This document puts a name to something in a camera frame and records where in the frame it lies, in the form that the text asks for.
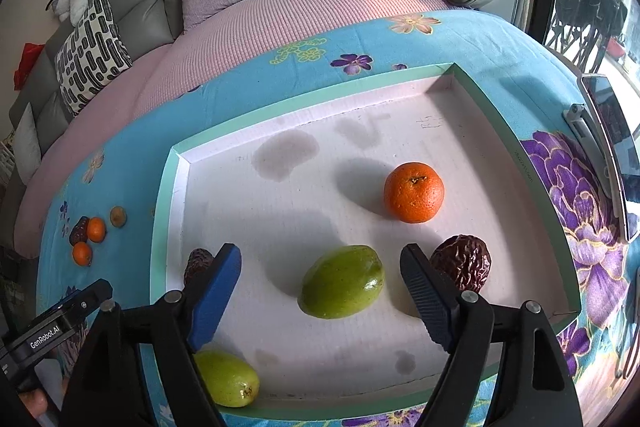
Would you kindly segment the person left hand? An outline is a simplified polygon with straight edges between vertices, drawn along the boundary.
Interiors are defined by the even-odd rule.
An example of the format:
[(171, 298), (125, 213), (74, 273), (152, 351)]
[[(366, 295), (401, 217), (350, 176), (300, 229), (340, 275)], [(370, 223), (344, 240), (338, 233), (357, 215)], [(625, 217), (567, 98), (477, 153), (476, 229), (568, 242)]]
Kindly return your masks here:
[(55, 401), (43, 389), (36, 388), (18, 395), (41, 426), (57, 426), (60, 423), (60, 409)]

